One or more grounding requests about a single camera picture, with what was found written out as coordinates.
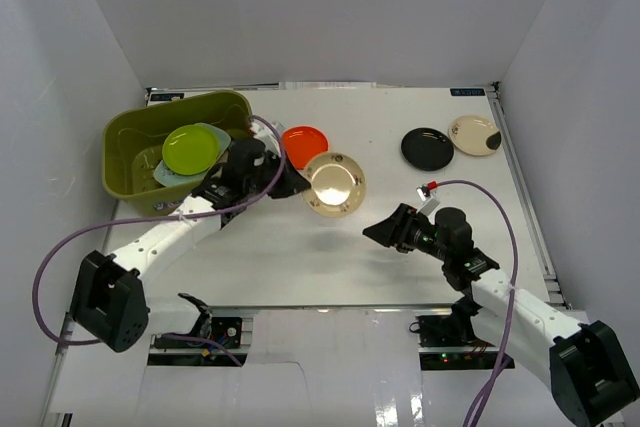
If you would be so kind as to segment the beige plate with characters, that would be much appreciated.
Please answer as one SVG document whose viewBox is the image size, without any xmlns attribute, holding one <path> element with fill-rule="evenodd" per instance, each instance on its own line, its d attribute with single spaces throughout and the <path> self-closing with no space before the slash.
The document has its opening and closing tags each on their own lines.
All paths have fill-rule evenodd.
<svg viewBox="0 0 640 427">
<path fill-rule="evenodd" d="M 310 188 L 302 193 L 305 204 L 327 218 L 355 212 L 366 196 L 364 171 L 351 157 L 325 152 L 313 157 L 302 171 Z"/>
</svg>

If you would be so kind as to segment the lime green round plate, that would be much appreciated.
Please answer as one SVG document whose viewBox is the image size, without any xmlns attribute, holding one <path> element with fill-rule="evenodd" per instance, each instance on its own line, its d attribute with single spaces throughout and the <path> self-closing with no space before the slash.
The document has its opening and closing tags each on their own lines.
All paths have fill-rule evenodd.
<svg viewBox="0 0 640 427">
<path fill-rule="evenodd" d="M 162 146 L 162 160 L 179 175 L 195 175 L 207 171 L 220 152 L 216 135 L 200 125 L 175 129 Z"/>
</svg>

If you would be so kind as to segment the light blue oblong dish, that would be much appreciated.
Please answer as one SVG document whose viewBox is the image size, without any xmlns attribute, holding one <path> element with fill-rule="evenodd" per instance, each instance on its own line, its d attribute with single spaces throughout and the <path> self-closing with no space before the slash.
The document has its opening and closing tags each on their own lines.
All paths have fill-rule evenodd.
<svg viewBox="0 0 640 427">
<path fill-rule="evenodd" d="M 230 146 L 231 136 L 226 131 L 218 127 L 215 127 L 211 124 L 196 123 L 195 125 L 200 125 L 207 128 L 208 130 L 213 132 L 218 139 L 220 152 L 218 154 L 218 158 L 216 159 L 215 163 L 212 165 L 214 166 L 221 159 L 221 157 L 223 156 L 227 148 Z M 212 167 L 211 166 L 207 171 L 204 171 L 195 175 L 189 175 L 189 176 L 179 175 L 173 172 L 171 169 L 169 169 L 164 163 L 164 161 L 162 160 L 162 146 L 161 146 L 161 160 L 154 170 L 153 177 L 159 184 L 161 184 L 164 187 L 174 187 L 174 186 L 189 183 L 192 181 L 201 180 L 204 177 L 204 175 L 207 173 L 207 171 Z"/>
</svg>

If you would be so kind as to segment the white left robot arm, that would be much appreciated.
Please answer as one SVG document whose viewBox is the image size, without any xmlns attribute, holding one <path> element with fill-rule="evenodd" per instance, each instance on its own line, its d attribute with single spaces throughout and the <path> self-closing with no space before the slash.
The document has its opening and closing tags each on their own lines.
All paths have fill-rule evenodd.
<svg viewBox="0 0 640 427">
<path fill-rule="evenodd" d="M 264 142 L 234 142 L 226 161 L 210 169 L 174 215 L 111 253 L 93 251 L 83 259 L 72 297 L 73 320 L 111 350 L 128 350 L 148 326 L 147 292 L 157 276 L 259 196 L 284 199 L 310 187 L 286 156 Z"/>
</svg>

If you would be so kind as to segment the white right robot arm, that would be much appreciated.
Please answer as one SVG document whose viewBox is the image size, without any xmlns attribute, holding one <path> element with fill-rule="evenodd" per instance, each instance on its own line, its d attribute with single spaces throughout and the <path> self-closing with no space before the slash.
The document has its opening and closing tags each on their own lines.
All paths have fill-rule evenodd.
<svg viewBox="0 0 640 427">
<path fill-rule="evenodd" d="M 401 204 L 364 236 L 401 253 L 420 251 L 442 261 L 447 283 L 461 298 L 445 336 L 472 346 L 480 340 L 535 375 L 576 426 L 596 426 L 639 398 L 639 385 L 615 332 L 587 324 L 510 284 L 499 264 L 475 246 L 465 214 L 442 208 L 433 220 Z"/>
</svg>

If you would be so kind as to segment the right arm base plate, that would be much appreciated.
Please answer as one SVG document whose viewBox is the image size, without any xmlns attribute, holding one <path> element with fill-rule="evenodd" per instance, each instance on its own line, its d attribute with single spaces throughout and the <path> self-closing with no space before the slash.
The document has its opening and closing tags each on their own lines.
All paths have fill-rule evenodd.
<svg viewBox="0 0 640 427">
<path fill-rule="evenodd" d="M 491 371 L 498 348 L 454 325 L 452 315 L 418 316 L 409 332 L 416 335 L 422 372 Z"/>
</svg>

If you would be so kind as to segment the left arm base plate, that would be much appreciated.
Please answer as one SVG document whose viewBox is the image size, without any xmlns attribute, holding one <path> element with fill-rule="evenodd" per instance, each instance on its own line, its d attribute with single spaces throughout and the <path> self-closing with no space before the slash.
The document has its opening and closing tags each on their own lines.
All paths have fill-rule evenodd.
<svg viewBox="0 0 640 427">
<path fill-rule="evenodd" d="M 243 344 L 241 317 L 213 317 L 191 337 L 214 341 L 227 349 L 235 362 L 219 347 L 206 342 L 195 342 L 155 337 L 151 344 L 147 364 L 164 367 L 241 367 L 246 362 L 248 347 Z"/>
</svg>

